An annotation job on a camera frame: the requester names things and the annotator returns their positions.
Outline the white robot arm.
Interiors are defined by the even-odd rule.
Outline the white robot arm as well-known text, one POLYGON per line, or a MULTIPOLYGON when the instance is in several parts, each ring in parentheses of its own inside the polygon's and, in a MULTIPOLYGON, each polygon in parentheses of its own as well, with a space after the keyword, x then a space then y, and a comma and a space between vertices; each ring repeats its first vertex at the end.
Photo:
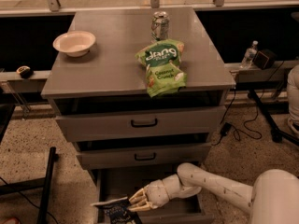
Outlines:
POLYGON ((299 178, 287 171, 263 172, 252 186, 185 162, 177 172, 150 182, 130 199, 133 212, 149 211, 206 189, 249 214, 249 224, 299 224, 299 178))

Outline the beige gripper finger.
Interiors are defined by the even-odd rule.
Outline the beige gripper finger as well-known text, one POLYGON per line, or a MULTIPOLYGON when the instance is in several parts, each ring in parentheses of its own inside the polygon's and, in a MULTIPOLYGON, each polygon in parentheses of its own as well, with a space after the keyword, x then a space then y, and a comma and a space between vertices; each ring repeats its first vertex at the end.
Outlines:
POLYGON ((147 199, 144 189, 138 190, 130 199, 130 203, 140 203, 147 199))
POLYGON ((132 212, 143 212, 143 211, 153 210, 156 208, 157 208, 157 206, 151 202, 133 204, 128 207, 128 209, 132 212))

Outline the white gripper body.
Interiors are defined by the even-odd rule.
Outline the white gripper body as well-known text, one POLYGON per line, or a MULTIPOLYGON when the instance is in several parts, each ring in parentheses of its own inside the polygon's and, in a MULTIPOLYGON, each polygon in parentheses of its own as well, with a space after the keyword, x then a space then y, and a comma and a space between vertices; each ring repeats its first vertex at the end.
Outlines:
POLYGON ((151 208, 160 208, 169 201, 180 198, 186 199, 197 195, 201 187, 184 185, 178 175, 150 182, 144 191, 151 208))

